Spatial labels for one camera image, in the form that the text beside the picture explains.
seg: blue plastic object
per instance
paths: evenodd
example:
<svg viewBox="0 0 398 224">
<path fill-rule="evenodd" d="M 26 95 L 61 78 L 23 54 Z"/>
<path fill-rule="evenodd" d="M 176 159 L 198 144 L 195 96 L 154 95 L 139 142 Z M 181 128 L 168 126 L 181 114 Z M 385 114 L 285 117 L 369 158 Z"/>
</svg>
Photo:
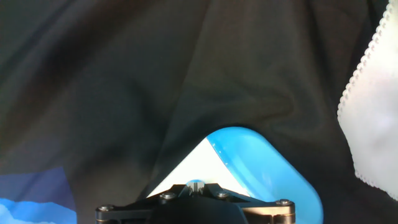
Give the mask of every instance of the blue plastic object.
<svg viewBox="0 0 398 224">
<path fill-rule="evenodd" d="M 248 194 L 263 201 L 295 203 L 296 224 L 322 224 L 317 191 L 260 134 L 247 128 L 223 128 L 207 136 L 221 160 Z"/>
</svg>

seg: black mechanical part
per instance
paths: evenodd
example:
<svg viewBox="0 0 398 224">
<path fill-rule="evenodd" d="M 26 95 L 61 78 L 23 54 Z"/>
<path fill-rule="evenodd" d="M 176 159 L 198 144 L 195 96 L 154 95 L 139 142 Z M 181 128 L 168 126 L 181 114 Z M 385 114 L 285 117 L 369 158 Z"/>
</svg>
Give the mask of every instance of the black mechanical part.
<svg viewBox="0 0 398 224">
<path fill-rule="evenodd" d="M 96 224 L 295 224 L 295 204 L 263 202 L 218 184 L 173 185 L 125 207 L 98 207 L 95 217 Z"/>
</svg>

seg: white cloth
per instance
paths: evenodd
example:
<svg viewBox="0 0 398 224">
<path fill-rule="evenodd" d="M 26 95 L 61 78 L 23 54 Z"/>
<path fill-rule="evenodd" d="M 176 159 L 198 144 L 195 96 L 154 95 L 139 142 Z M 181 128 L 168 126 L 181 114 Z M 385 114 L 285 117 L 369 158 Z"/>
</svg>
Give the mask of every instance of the white cloth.
<svg viewBox="0 0 398 224">
<path fill-rule="evenodd" d="M 338 120 L 356 176 L 398 200 L 398 0 L 346 86 Z"/>
</svg>

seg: dark cloth backdrop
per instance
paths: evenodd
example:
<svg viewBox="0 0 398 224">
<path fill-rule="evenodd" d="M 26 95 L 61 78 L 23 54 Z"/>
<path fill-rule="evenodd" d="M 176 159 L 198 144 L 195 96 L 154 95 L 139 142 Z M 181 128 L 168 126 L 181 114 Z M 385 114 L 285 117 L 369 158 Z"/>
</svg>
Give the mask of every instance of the dark cloth backdrop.
<svg viewBox="0 0 398 224">
<path fill-rule="evenodd" d="M 398 223 L 398 202 L 355 177 L 336 119 L 386 5 L 3 0 L 0 175 L 62 167 L 78 223 L 92 223 L 207 134 L 244 126 L 314 186 L 325 224 Z"/>
</svg>

